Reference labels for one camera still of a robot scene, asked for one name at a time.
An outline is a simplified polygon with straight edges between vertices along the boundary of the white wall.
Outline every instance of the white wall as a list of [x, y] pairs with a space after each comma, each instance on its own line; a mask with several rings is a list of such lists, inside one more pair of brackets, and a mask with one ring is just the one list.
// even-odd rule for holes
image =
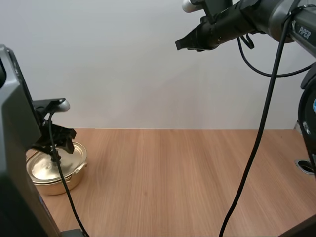
[[[257, 128], [269, 79], [242, 62], [234, 40], [215, 51], [174, 42], [203, 12], [182, 0], [10, 0], [0, 7], [0, 42], [12, 48], [34, 99], [66, 97], [55, 122], [102, 128]], [[271, 72], [277, 42], [255, 35], [246, 50]], [[286, 46], [280, 72], [314, 59]], [[294, 127], [302, 76], [278, 79], [267, 128]]]

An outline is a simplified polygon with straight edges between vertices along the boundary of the black wire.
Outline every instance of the black wire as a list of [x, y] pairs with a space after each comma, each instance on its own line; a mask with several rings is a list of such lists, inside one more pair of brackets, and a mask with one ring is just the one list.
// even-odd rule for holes
[[271, 75], [271, 79], [270, 79], [270, 84], [269, 84], [269, 89], [268, 89], [268, 93], [267, 93], [267, 98], [266, 98], [265, 105], [264, 105], [263, 112], [262, 112], [262, 117], [261, 117], [261, 122], [260, 122], [259, 130], [258, 130], [257, 138], [256, 138], [255, 144], [254, 144], [254, 146], [252, 148], [252, 152], [250, 154], [250, 157], [249, 157], [247, 166], [245, 168], [245, 171], [244, 171], [244, 173], [242, 175], [242, 179], [241, 179], [239, 188], [237, 190], [235, 199], [233, 201], [233, 204], [232, 204], [231, 208], [229, 209], [229, 211], [228, 211], [228, 213], [227, 213], [227, 215], [225, 217], [225, 220], [223, 222], [221, 231], [219, 233], [219, 237], [223, 237], [223, 234], [224, 234], [226, 225], [228, 223], [228, 220], [229, 220], [230, 216], [232, 215], [232, 213], [233, 213], [233, 211], [234, 211], [234, 209], [235, 209], [235, 207], [236, 207], [236, 205], [238, 203], [238, 200], [240, 198], [242, 189], [243, 189], [243, 187], [245, 185], [248, 173], [250, 171], [252, 162], [253, 162], [253, 160], [254, 160], [254, 158], [256, 156], [257, 150], [258, 150], [259, 145], [260, 145], [260, 141], [261, 141], [261, 138], [262, 138], [262, 134], [263, 134], [263, 131], [264, 131], [264, 128], [265, 128], [265, 124], [266, 124], [266, 120], [267, 120], [267, 116], [268, 116], [269, 105], [270, 105], [271, 98], [272, 98], [273, 88], [274, 88], [274, 85], [275, 85], [275, 82], [276, 82], [276, 78], [277, 78], [277, 71], [278, 71], [278, 68], [279, 68], [279, 65], [280, 65], [281, 56], [282, 56], [282, 52], [283, 52], [283, 48], [284, 48], [284, 44], [285, 44], [285, 40], [286, 40], [287, 31], [288, 31], [288, 28], [290, 26], [290, 22], [291, 22], [290, 18], [288, 18], [286, 20], [285, 24], [284, 24], [281, 40], [280, 40], [280, 43], [278, 45], [278, 49], [277, 49], [277, 53], [276, 53], [276, 59], [275, 59], [275, 63], [274, 63], [273, 70], [272, 70], [272, 75]]
[[[243, 49], [242, 49], [242, 46], [241, 46], [241, 42], [240, 42], [240, 38], [238, 37], [237, 38], [237, 41], [238, 41], [238, 47], [239, 47], [239, 51], [240, 51], [240, 54], [241, 54], [241, 57], [242, 59], [244, 60], [245, 64], [248, 65], [248, 67], [250, 67], [252, 70], [254, 70], [256, 73], [259, 73], [265, 77], [271, 77], [272, 75], [271, 74], [268, 74], [268, 73], [264, 73], [258, 69], [256, 69], [254, 66], [252, 66], [249, 61], [246, 59], [246, 56], [243, 52]], [[312, 67], [312, 64], [301, 69], [301, 70], [298, 70], [298, 71], [295, 71], [295, 72], [292, 72], [292, 73], [286, 73], [286, 74], [279, 74], [277, 75], [276, 77], [277, 78], [285, 78], [285, 77], [290, 77], [290, 76], [294, 76], [294, 75], [297, 75], [297, 74], [300, 74], [300, 73], [303, 73], [303, 72], [306, 72], [307, 70], [311, 69]]]
[[82, 232], [83, 234], [86, 236], [86, 237], [89, 237], [87, 231], [85, 230], [85, 228], [83, 227], [83, 224], [76, 212], [76, 209], [75, 209], [75, 205], [74, 205], [74, 202], [73, 202], [73, 199], [71, 198], [71, 195], [70, 195], [70, 191], [68, 189], [68, 186], [67, 186], [67, 183], [66, 183], [66, 180], [65, 180], [65, 177], [63, 175], [63, 172], [61, 170], [61, 167], [60, 167], [60, 163], [59, 163], [59, 159], [57, 157], [57, 151], [56, 151], [56, 147], [55, 147], [55, 143], [54, 143], [54, 139], [53, 139], [53, 133], [52, 133], [52, 129], [51, 129], [51, 117], [54, 115], [55, 112], [51, 112], [49, 114], [49, 118], [48, 118], [48, 130], [49, 130], [49, 138], [50, 138], [50, 141], [51, 141], [51, 145], [52, 145], [52, 149], [53, 149], [53, 158], [56, 160], [56, 163], [57, 163], [57, 167], [58, 167], [58, 171], [59, 171], [59, 174], [60, 174], [60, 177], [61, 177], [61, 180], [64, 184], [64, 187], [65, 187], [65, 190], [66, 190], [66, 193], [67, 193], [67, 196], [68, 196], [68, 199], [69, 199], [69, 202], [70, 202], [70, 206], [73, 210], [73, 213], [75, 215], [75, 218], [80, 226], [80, 228], [82, 229]]

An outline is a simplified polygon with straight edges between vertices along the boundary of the wooden table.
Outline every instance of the wooden table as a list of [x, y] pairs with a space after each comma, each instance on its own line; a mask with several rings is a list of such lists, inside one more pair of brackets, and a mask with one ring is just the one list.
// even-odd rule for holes
[[[256, 131], [78, 129], [88, 151], [71, 191], [93, 237], [218, 236]], [[277, 236], [316, 213], [316, 182], [296, 131], [265, 131], [226, 236]], [[60, 230], [78, 228], [66, 195], [43, 196]]]

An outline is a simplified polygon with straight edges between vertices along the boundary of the golden pot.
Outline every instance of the golden pot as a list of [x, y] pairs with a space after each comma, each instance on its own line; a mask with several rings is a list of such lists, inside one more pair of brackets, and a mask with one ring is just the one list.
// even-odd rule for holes
[[[57, 148], [60, 166], [65, 177], [68, 189], [79, 184], [87, 166], [87, 152], [83, 145], [74, 142], [74, 153], [69, 154]], [[58, 195], [66, 192], [62, 183], [57, 164], [51, 161], [48, 154], [37, 151], [26, 162], [27, 172], [38, 191], [44, 195]]]

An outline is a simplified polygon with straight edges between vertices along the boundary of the pot lid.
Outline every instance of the pot lid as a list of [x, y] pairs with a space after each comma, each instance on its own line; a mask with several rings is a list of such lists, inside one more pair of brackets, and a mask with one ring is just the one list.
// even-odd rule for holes
[[[72, 173], [83, 164], [87, 157], [86, 149], [80, 143], [74, 142], [74, 153], [69, 154], [61, 148], [56, 148], [60, 159], [60, 166], [65, 178], [70, 177]], [[52, 162], [51, 156], [37, 151], [26, 163], [26, 170], [36, 184], [48, 184], [61, 180], [57, 163]]]

